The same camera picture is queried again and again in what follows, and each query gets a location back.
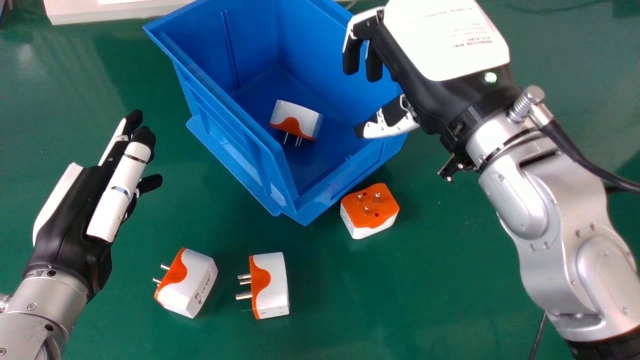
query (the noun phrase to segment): robotic arm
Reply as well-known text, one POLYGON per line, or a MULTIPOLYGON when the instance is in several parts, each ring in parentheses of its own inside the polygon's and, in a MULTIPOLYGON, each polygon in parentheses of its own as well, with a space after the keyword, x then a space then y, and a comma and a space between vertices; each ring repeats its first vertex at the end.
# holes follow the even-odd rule
POLYGON ((386 66, 404 93, 355 133, 393 136, 421 127, 451 153, 439 174, 475 170, 516 245, 529 296, 576 359, 640 356, 640 281, 613 228, 602 180, 638 185, 590 163, 562 132, 537 86, 524 92, 509 49, 474 0, 389 0, 355 15, 343 48, 358 71, 368 40, 369 81, 386 66))
POLYGON ((33 254, 12 297, 0 295, 0 358, 61 359, 84 305, 111 274, 111 245, 140 196, 156 137, 136 110, 120 122, 97 166, 67 167, 33 228, 33 254))

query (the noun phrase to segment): bin bottom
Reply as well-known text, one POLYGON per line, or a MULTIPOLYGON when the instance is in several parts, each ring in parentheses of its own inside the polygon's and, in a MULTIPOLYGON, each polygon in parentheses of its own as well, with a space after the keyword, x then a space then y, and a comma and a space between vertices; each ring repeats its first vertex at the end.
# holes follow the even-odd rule
POLYGON ((302 144, 296 147, 296 137, 289 136, 282 146, 299 194, 323 180, 368 144, 355 137, 352 121, 341 120, 308 88, 280 67, 269 69, 231 97, 280 144, 285 133, 269 126, 276 100, 290 101, 324 115, 316 141, 302 140, 302 144))

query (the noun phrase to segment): metal prong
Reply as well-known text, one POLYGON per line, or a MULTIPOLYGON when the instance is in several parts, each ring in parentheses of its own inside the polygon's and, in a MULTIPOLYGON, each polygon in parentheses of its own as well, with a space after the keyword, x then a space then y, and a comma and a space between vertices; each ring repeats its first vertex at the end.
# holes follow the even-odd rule
POLYGON ((246 291, 244 293, 236 294, 236 300, 250 299, 252 297, 253 297, 253 295, 251 294, 250 291, 246 291))

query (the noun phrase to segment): robotic hand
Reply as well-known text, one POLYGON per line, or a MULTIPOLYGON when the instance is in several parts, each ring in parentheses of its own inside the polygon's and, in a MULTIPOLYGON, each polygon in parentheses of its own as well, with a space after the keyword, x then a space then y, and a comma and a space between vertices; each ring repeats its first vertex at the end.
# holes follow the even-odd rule
POLYGON ((72 163, 36 218, 33 254, 12 297, 0 295, 0 358, 60 359, 84 305, 111 274, 111 245, 140 196, 156 137, 142 112, 120 122, 97 166, 72 163))
POLYGON ((404 91, 355 128, 361 138, 421 127, 440 136, 448 182, 475 170, 514 241, 529 296, 577 359, 640 358, 640 281, 607 212, 602 180, 636 183, 588 161, 542 103, 537 86, 517 86, 509 49, 474 0, 389 0, 355 15, 343 47, 358 71, 368 40, 367 78, 386 65, 404 91))

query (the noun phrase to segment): adapter inside blue bin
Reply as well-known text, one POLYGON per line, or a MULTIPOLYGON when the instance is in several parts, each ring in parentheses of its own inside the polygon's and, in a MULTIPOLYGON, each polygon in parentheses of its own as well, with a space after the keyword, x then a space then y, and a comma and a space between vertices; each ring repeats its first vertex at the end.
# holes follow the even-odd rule
POLYGON ((354 135, 400 90, 388 74, 377 83, 364 71, 344 75, 350 16, 332 0, 200 0, 145 26, 174 61, 190 130, 272 215, 303 225, 405 139, 354 135), (282 145, 285 134, 269 126, 277 100, 324 115, 315 142, 282 145))

